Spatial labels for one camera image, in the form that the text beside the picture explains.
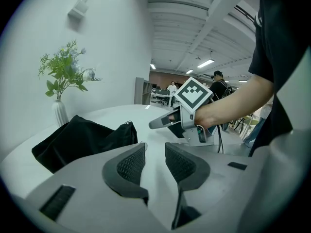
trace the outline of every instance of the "desk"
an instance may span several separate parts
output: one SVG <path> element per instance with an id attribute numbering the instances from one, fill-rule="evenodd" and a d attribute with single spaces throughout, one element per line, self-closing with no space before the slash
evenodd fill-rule
<path id="1" fill-rule="evenodd" d="M 148 123 L 167 113 L 167 110 L 156 106 L 147 107 L 138 104 L 124 105 L 79 116 L 114 130 L 129 120 L 133 122 L 137 130 L 138 142 L 144 141 L 148 145 L 140 186 L 149 192 L 149 210 L 166 228 L 170 229 L 178 190 L 177 183 L 165 164 L 165 142 L 185 142 L 185 139 L 178 139 L 168 128 L 149 129 Z M 53 125 L 29 138 L 0 164 L 0 174 L 11 193 L 26 198 L 35 187 L 52 176 L 52 173 L 33 157 L 31 149 L 56 129 L 57 127 Z"/>
<path id="2" fill-rule="evenodd" d="M 169 100 L 169 106 L 171 106 L 172 97 L 173 97 L 172 95 L 162 95 L 162 94 L 157 94 L 157 93 L 151 93 L 151 96 L 150 96 L 150 104 L 151 104 L 152 96 L 154 96 L 154 97 L 162 97 L 162 98 L 170 98 L 170 100 Z"/>

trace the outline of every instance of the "white vase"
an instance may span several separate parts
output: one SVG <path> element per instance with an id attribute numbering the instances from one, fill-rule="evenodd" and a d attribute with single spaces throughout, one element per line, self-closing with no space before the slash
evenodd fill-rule
<path id="1" fill-rule="evenodd" d="M 54 101 L 52 105 L 52 111 L 55 116 L 56 125 L 58 128 L 69 122 L 66 108 L 60 99 L 56 99 Z"/>

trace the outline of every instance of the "black bag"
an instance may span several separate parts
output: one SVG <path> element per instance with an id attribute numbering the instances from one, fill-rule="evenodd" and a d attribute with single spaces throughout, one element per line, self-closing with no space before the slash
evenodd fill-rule
<path id="1" fill-rule="evenodd" d="M 32 149 L 37 161 L 52 173 L 70 162 L 97 153 L 137 143 L 131 121 L 112 130 L 75 116 Z"/>

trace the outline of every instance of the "ceiling light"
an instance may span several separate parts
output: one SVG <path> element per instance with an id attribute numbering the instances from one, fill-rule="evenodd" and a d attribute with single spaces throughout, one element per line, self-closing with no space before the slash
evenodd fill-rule
<path id="1" fill-rule="evenodd" d="M 213 63 L 213 62 L 214 62 L 213 60 L 208 60 L 208 61 L 204 62 L 203 64 L 199 65 L 198 68 L 205 67 L 205 66 L 207 66 L 208 64 Z"/>

